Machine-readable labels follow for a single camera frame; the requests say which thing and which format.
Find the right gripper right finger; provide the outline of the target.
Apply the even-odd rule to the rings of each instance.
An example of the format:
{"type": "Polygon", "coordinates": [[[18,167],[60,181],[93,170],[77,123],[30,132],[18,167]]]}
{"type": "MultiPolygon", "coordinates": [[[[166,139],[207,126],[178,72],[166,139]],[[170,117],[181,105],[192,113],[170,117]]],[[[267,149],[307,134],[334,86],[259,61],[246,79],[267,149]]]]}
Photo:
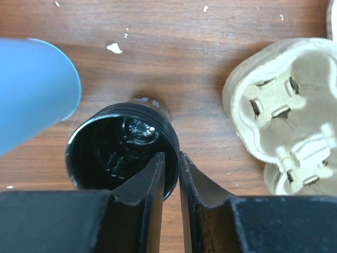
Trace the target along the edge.
{"type": "Polygon", "coordinates": [[[336,198],[237,196],[180,153],[186,252],[336,252],[336,198]]]}

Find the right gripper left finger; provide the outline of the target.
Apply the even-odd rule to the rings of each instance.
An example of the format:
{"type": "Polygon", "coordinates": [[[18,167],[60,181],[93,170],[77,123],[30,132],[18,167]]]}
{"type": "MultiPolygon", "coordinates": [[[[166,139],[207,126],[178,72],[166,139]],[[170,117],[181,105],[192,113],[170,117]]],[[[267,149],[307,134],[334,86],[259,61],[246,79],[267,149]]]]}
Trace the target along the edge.
{"type": "Polygon", "coordinates": [[[116,189],[1,193],[1,252],[158,252],[164,153],[116,189]]]}

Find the stack of black cups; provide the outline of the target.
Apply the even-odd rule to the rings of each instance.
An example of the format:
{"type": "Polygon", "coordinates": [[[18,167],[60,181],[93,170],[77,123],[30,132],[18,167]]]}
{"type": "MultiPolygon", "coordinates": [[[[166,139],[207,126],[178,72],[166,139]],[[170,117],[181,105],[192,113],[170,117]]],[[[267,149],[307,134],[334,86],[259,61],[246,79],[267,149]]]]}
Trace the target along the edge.
{"type": "Polygon", "coordinates": [[[135,97],[107,106],[82,123],[66,146],[66,167],[76,189],[113,190],[165,154],[163,198],[178,180],[180,144],[166,105],[135,97]]]}

